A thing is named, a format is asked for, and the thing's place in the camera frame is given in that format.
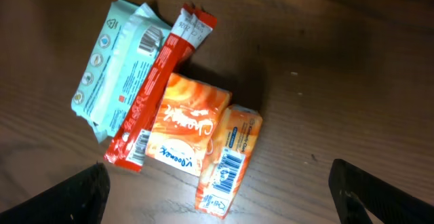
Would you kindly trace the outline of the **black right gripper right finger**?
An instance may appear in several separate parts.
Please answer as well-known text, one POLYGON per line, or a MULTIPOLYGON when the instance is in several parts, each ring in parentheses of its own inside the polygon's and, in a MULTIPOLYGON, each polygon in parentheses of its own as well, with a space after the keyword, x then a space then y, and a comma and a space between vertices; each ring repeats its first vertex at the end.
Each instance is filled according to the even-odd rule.
POLYGON ((433 206, 342 159, 332 163, 328 185, 343 224, 432 223, 433 206))

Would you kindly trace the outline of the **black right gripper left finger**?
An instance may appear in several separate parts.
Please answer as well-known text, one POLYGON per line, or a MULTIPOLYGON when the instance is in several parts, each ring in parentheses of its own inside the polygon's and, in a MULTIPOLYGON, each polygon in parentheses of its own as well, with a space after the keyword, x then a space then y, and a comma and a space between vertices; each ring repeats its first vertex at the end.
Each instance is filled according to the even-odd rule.
POLYGON ((102 221, 111 188, 97 163, 1 213, 2 223, 92 223, 102 221))

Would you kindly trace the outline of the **red stick sachet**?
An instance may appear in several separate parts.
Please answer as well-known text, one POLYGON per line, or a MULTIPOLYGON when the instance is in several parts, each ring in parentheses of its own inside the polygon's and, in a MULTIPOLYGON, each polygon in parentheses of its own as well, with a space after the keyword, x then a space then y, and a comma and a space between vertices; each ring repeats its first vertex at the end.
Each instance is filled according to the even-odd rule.
POLYGON ((156 61, 141 85, 104 159, 135 172, 142 169, 153 123, 174 69, 188 59, 213 31, 217 18, 185 3, 156 61))

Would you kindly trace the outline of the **orange tissue pack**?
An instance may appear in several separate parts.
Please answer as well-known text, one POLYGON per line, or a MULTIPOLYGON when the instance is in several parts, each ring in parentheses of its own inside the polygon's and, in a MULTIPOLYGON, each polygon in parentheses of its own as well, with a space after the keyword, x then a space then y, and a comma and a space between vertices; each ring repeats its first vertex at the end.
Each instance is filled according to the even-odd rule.
POLYGON ((231 93, 177 73, 170 75, 146 156, 194 176, 201 173, 208 143, 231 93))
POLYGON ((195 208, 224 219, 239 191, 262 125, 259 112, 231 105, 218 122, 205 154, 195 208))

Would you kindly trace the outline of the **teal wet wipes pack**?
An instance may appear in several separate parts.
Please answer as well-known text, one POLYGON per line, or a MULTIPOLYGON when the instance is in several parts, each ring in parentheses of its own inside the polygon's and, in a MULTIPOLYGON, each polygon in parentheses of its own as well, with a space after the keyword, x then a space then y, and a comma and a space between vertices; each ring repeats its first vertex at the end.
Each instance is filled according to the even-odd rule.
POLYGON ((170 31, 147 3, 111 3, 71 101, 98 142, 116 135, 170 31))

